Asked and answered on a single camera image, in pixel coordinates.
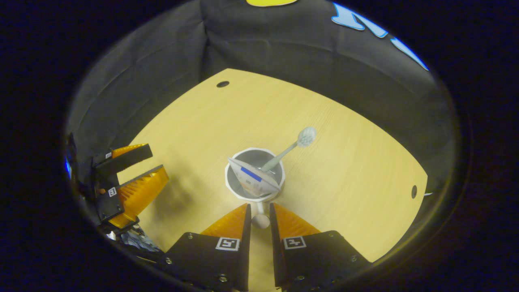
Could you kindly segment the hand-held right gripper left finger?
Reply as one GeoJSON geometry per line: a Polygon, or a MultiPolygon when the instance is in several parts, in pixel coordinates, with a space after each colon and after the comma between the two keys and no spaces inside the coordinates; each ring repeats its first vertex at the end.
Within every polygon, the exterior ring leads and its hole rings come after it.
{"type": "Polygon", "coordinates": [[[201,233],[184,233],[162,255],[161,271],[200,292],[247,292],[251,219],[242,204],[201,233]]]}

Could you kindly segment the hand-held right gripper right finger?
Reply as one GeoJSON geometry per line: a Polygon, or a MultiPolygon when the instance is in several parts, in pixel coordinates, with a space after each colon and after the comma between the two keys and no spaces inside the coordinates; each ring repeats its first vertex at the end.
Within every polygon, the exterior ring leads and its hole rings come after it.
{"type": "Polygon", "coordinates": [[[276,287],[283,292],[355,291],[371,263],[338,231],[319,231],[277,203],[269,206],[276,287]]]}

